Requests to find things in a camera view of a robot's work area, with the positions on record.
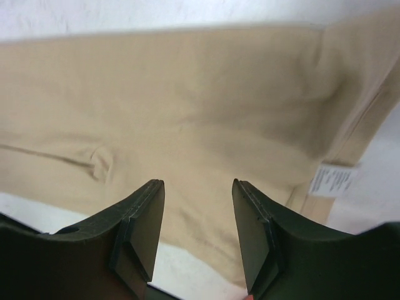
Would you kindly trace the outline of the beige t shirt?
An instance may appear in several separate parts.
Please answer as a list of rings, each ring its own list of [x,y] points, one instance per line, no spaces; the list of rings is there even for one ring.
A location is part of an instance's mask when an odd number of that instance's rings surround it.
[[[1,191],[93,214],[166,184],[161,240],[244,287],[234,179],[325,223],[399,102],[399,6],[325,28],[144,32],[1,46]]]

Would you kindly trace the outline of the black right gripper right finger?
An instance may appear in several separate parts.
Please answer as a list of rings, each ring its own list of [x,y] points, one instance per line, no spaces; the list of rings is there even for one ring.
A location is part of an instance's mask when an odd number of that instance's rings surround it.
[[[399,223],[352,235],[232,185],[249,294],[255,299],[398,299]]]

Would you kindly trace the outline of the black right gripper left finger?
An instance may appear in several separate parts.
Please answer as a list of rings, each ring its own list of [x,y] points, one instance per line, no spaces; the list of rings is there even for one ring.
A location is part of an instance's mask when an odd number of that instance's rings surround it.
[[[54,234],[1,215],[2,299],[149,299],[165,190],[153,179]]]

